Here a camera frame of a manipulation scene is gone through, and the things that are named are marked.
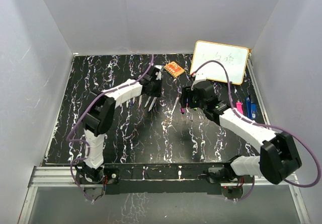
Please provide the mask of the magenta cap marker pen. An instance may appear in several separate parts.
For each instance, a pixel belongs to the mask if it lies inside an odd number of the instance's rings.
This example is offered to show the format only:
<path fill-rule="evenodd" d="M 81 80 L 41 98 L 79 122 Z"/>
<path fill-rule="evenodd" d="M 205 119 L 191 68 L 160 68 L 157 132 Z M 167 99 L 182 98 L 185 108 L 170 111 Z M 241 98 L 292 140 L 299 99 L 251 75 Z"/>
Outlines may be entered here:
<path fill-rule="evenodd" d="M 174 103 L 174 107 L 173 107 L 173 110 L 172 110 L 172 114 L 173 114 L 173 112 L 174 112 L 174 110 L 175 110 L 175 108 L 176 108 L 176 106 L 178 104 L 178 101 L 179 101 L 179 98 L 176 98 L 176 101 Z"/>

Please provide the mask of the light blue cap marker pen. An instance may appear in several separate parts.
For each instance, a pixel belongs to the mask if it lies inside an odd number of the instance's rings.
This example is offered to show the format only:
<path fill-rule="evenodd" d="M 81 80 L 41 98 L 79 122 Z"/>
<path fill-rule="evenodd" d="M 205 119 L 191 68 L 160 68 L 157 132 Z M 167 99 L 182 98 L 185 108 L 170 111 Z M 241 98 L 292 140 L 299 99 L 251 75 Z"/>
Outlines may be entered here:
<path fill-rule="evenodd" d="M 148 99 L 147 99 L 147 101 L 146 101 L 146 103 L 144 105 L 144 108 L 146 108 L 148 106 L 148 103 L 150 102 L 150 100 L 151 100 L 151 97 L 148 97 Z"/>

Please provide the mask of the peach cap marker pen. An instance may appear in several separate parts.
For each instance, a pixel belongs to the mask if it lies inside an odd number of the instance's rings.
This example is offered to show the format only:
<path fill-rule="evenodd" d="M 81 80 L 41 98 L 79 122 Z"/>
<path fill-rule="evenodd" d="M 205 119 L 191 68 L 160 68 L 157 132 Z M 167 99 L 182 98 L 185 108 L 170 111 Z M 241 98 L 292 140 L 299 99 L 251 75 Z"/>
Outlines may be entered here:
<path fill-rule="evenodd" d="M 138 107 L 140 108 L 142 104 L 142 95 L 139 96 Z"/>

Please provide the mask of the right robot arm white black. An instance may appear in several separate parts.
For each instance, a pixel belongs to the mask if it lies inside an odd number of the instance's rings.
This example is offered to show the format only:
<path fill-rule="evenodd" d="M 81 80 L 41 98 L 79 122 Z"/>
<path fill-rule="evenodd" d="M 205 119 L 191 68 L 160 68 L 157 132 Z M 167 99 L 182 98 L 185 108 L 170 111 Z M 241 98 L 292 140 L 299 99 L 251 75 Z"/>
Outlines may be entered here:
<path fill-rule="evenodd" d="M 224 176 L 236 182 L 244 175 L 265 177 L 279 184 L 302 165 L 293 137 L 257 126 L 238 117 L 230 104 L 218 99 L 209 81 L 186 86 L 180 96 L 182 108 L 200 108 L 206 118 L 238 135 L 259 153 L 255 157 L 237 156 L 225 164 Z"/>

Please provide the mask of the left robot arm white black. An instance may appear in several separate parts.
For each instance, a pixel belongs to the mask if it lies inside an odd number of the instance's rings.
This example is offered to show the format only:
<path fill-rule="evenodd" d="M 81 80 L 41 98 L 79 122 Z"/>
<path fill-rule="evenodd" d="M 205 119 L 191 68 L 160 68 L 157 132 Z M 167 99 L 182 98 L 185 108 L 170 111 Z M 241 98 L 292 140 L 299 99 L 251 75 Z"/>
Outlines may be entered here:
<path fill-rule="evenodd" d="M 85 140 L 89 144 L 86 147 L 87 156 L 85 165 L 88 168 L 86 177 L 93 183 L 99 183 L 104 177 L 104 171 L 100 166 L 104 162 L 103 143 L 105 135 L 110 129 L 114 112 L 123 103 L 147 95 L 145 107 L 152 109 L 157 98 L 162 94 L 162 71 L 161 65 L 151 66 L 143 78 L 128 79 L 124 83 L 104 91 L 102 95 L 86 113 L 82 120 Z"/>

